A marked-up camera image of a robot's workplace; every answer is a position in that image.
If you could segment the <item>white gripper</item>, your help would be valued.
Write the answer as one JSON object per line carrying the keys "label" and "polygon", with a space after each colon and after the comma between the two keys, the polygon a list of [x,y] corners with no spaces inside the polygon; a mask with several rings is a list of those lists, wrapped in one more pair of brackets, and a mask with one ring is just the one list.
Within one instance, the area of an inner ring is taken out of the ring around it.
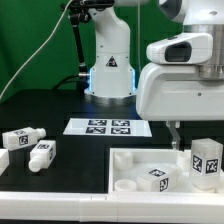
{"label": "white gripper", "polygon": [[224,120],[224,81],[203,80],[197,66],[147,64],[138,83],[136,111],[167,121],[172,148],[180,148],[179,121]]}

